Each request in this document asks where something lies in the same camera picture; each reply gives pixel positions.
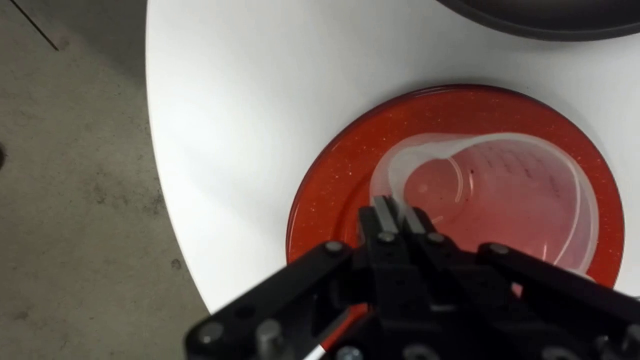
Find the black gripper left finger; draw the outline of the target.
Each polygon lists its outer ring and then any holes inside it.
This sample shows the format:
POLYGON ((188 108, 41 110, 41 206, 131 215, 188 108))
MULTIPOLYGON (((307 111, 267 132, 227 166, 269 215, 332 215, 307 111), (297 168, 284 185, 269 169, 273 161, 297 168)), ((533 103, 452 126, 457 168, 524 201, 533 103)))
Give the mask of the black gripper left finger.
POLYGON ((373 212, 379 223, 377 239, 379 242, 393 242, 397 235, 397 223, 391 213, 391 206, 386 195, 373 197, 373 212))

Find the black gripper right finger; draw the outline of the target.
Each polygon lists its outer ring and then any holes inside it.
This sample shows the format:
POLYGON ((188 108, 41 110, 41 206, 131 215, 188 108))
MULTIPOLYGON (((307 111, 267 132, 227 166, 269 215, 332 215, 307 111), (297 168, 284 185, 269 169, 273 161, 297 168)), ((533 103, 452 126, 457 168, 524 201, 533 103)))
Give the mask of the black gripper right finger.
POLYGON ((402 226, 409 235, 428 237, 432 233, 428 218, 411 206, 402 209, 402 226))

